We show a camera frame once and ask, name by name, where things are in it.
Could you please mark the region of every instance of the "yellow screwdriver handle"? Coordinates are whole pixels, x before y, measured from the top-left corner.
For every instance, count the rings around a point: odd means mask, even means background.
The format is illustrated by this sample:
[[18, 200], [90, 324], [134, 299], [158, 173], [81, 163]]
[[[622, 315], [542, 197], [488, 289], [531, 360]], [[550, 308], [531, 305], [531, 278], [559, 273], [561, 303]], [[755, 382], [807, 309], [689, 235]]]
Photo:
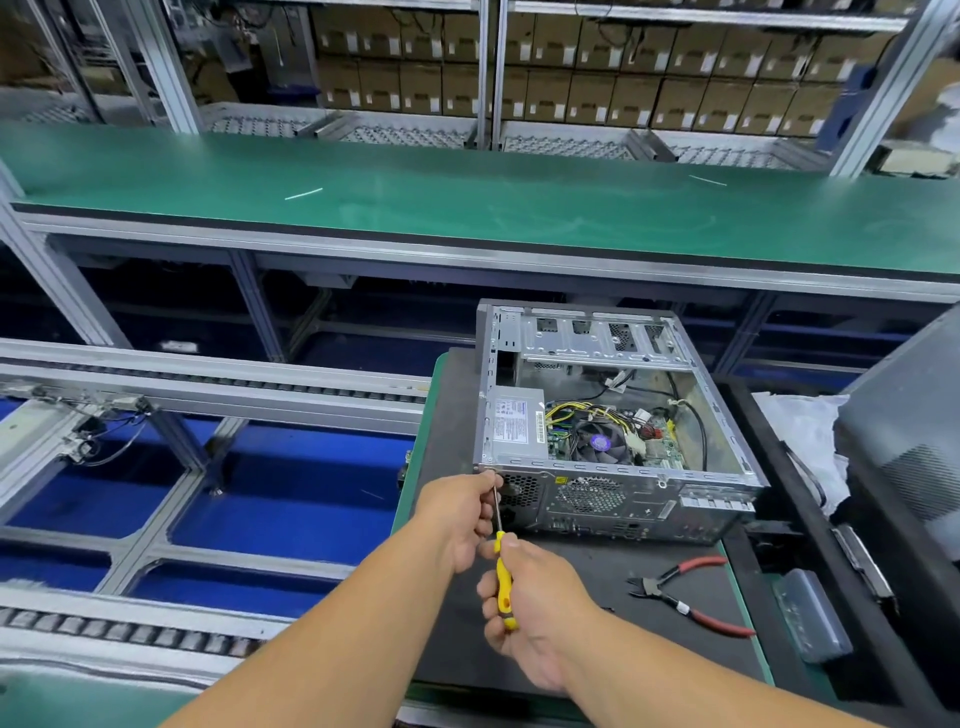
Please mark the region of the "yellow screwdriver handle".
[[[496, 532], [496, 541], [493, 543], [493, 553], [500, 553], [500, 541], [504, 537], [503, 531]], [[507, 565], [503, 559], [497, 557], [496, 560], [496, 581], [498, 588], [496, 590], [496, 606], [500, 610], [500, 616], [503, 623], [507, 625], [507, 631], [513, 632], [516, 625], [514, 617], [514, 608], [510, 603], [510, 591], [514, 587], [514, 578], [507, 571]]]

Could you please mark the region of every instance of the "cardboard box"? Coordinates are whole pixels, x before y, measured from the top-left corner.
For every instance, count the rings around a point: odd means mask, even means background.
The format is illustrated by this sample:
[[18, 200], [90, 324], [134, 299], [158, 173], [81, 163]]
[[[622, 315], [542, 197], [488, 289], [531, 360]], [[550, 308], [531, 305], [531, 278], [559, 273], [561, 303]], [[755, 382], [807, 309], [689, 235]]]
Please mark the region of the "cardboard box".
[[360, 103], [364, 111], [400, 111], [398, 63], [360, 61]]
[[697, 23], [677, 31], [667, 73], [678, 76], [709, 76], [723, 47], [727, 28]]
[[630, 40], [623, 49], [620, 70], [624, 73], [666, 73], [676, 39], [676, 28], [663, 25], [634, 26]]
[[572, 76], [570, 71], [530, 71], [527, 110], [523, 118], [527, 121], [564, 121]]
[[883, 55], [893, 35], [869, 36], [830, 34], [822, 36], [804, 74], [804, 81], [818, 84], [842, 84], [857, 65], [874, 65]]
[[537, 15], [534, 24], [533, 65], [567, 66], [577, 60], [583, 20], [576, 15]]
[[[511, 68], [507, 66], [503, 72], [503, 121], [520, 121], [527, 101], [527, 80], [529, 71], [526, 68]], [[493, 116], [493, 72], [487, 74], [487, 117]]]
[[438, 63], [400, 64], [400, 106], [403, 113], [441, 113], [443, 67]]
[[567, 124], [606, 124], [616, 77], [610, 73], [575, 73], [566, 101]]
[[444, 56], [464, 63], [480, 59], [480, 18], [475, 12], [444, 14]]
[[642, 129], [650, 126], [658, 91], [659, 76], [618, 76], [613, 86], [607, 126]]
[[770, 47], [760, 64], [759, 79], [799, 81], [813, 56], [816, 37], [811, 34], [770, 32]]
[[689, 132], [706, 91], [707, 79], [663, 79], [650, 126]]
[[707, 84], [704, 100], [700, 102], [694, 132], [736, 131], [740, 113], [747, 103], [753, 85], [749, 81], [713, 79]]
[[360, 109], [360, 70], [350, 59], [323, 58], [317, 63], [320, 94], [327, 109]]
[[390, 8], [360, 7], [357, 35], [360, 55], [368, 59], [400, 59], [400, 24]]
[[621, 23], [585, 19], [577, 43], [577, 68], [598, 71], [619, 69], [633, 30]]
[[476, 116], [480, 94], [476, 63], [444, 65], [444, 116]]
[[313, 29], [317, 35], [317, 54], [359, 55], [361, 13], [363, 8], [350, 5], [324, 5], [310, 8]]
[[816, 136], [830, 116], [833, 104], [840, 97], [838, 85], [803, 84], [793, 95], [793, 101], [783, 116], [780, 134], [783, 136]]
[[771, 36], [759, 28], [732, 26], [727, 30], [713, 75], [724, 78], [755, 79], [770, 48]]
[[400, 55], [406, 61], [442, 61], [444, 17], [438, 12], [394, 10], [400, 24]]
[[776, 134], [780, 122], [790, 108], [797, 84], [776, 81], [757, 81], [740, 113], [737, 133]]
[[529, 63], [533, 57], [534, 25], [532, 12], [511, 12], [507, 18], [507, 64]]

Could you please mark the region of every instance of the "green workbench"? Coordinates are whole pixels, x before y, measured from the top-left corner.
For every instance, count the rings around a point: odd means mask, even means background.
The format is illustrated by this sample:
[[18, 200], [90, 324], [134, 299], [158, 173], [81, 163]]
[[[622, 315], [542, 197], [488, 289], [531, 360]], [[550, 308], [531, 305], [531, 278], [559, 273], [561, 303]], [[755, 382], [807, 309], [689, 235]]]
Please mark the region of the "green workbench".
[[954, 181], [69, 124], [0, 125], [0, 159], [25, 191], [21, 213], [960, 275]]

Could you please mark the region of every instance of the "power supply label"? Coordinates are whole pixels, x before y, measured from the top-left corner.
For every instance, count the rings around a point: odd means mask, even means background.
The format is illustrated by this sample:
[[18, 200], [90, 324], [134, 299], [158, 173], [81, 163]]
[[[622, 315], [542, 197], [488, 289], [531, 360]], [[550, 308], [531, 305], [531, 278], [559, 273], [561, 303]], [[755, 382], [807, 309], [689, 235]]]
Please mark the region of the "power supply label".
[[493, 406], [493, 439], [526, 445], [527, 403], [524, 400], [497, 400]]

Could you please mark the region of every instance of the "wire cutters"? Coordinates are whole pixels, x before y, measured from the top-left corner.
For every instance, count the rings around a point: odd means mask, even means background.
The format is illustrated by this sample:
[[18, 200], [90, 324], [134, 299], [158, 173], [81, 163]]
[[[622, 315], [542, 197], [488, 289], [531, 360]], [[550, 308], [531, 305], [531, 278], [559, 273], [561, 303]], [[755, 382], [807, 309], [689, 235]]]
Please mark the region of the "wire cutters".
[[718, 634], [726, 635], [727, 637], [738, 637], [741, 639], [752, 637], [756, 634], [756, 632], [750, 627], [741, 627], [737, 624], [728, 624], [727, 622], [720, 621], [719, 619], [708, 617], [703, 612], [698, 612], [689, 604], [680, 601], [675, 596], [665, 594], [660, 590], [661, 586], [666, 584], [675, 576], [680, 576], [681, 574], [685, 574], [688, 571], [693, 571], [694, 569], [699, 569], [700, 567], [722, 567], [726, 563], [727, 559], [723, 556], [700, 556], [695, 559], [684, 561], [682, 564], [678, 564], [677, 566], [673, 567], [673, 569], [669, 569], [662, 573], [656, 579], [627, 579], [628, 584], [637, 587], [635, 592], [630, 592], [630, 596], [635, 596], [637, 599], [659, 599], [665, 604], [668, 604], [676, 609], [678, 612], [684, 615], [684, 617], [693, 619], [693, 621], [697, 622], [697, 624], [717, 632]]

